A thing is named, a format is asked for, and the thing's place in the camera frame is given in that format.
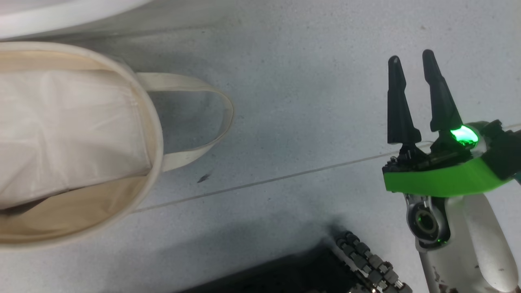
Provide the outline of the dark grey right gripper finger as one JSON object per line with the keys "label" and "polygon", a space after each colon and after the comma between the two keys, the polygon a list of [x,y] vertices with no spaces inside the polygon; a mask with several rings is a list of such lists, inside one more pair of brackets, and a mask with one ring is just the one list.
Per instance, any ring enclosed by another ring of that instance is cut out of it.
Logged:
{"label": "dark grey right gripper finger", "polygon": [[387,142],[408,146],[421,142],[421,133],[413,124],[406,100],[406,79],[398,56],[388,61],[388,85]]}
{"label": "dark grey right gripper finger", "polygon": [[448,84],[441,74],[434,52],[432,50],[424,50],[422,61],[424,77],[430,91],[431,131],[452,131],[461,128],[463,125],[461,116]]}

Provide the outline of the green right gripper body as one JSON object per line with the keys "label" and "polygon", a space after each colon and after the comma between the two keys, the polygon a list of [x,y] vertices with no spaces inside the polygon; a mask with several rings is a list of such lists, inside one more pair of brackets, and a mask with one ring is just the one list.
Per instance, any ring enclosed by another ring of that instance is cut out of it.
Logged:
{"label": "green right gripper body", "polygon": [[515,132],[500,124],[442,131],[430,153],[402,145],[383,166],[387,191],[432,198],[486,193],[514,178]]}

